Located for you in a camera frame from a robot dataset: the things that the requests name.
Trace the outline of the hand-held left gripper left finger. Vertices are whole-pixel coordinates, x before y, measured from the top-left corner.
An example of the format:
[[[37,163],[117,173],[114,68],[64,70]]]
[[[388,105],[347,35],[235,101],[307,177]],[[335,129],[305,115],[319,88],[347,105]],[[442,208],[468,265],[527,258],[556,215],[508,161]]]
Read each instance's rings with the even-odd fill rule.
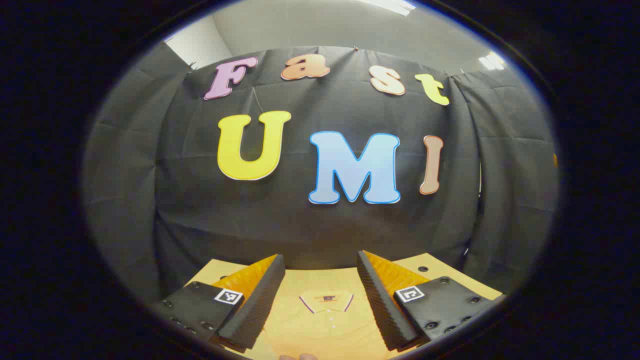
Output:
[[[192,281],[151,309],[202,342],[245,351],[262,332],[284,276],[284,256],[274,254],[212,284]]]

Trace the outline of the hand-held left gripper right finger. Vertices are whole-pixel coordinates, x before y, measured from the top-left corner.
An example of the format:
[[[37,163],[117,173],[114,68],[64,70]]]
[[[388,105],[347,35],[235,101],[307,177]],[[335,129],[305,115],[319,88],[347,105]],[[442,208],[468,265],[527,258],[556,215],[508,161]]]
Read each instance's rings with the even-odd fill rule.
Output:
[[[425,277],[370,251],[357,270],[386,347],[404,351],[438,343],[505,300],[486,297],[452,276]]]

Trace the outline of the orange T-shirt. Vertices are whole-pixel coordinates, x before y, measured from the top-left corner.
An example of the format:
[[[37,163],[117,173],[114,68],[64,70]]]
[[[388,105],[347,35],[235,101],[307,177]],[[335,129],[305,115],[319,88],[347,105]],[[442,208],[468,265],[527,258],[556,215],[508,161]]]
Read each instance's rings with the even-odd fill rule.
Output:
[[[387,360],[355,268],[286,269],[259,340],[276,356]]]

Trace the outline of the black backdrop cloth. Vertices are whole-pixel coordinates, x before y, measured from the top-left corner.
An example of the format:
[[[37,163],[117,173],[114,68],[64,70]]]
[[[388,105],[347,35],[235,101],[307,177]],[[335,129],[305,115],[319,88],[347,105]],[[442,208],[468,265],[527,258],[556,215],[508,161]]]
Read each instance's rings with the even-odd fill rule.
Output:
[[[510,70],[448,75],[348,47],[272,48],[187,71],[146,55],[87,139],[83,205],[97,248],[156,301],[210,260],[354,267],[428,253],[510,292],[558,202],[551,114]]]

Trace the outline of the ceiling light panel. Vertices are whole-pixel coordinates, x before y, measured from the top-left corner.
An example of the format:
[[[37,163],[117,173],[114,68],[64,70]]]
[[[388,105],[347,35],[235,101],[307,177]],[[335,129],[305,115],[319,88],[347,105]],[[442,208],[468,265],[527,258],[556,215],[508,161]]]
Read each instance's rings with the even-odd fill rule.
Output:
[[[388,10],[401,16],[408,16],[416,6],[405,0],[356,0],[360,3],[365,3],[370,6],[375,6],[381,9]]]
[[[482,64],[487,70],[505,70],[506,62],[500,55],[491,51],[488,54],[479,57],[478,62]]]

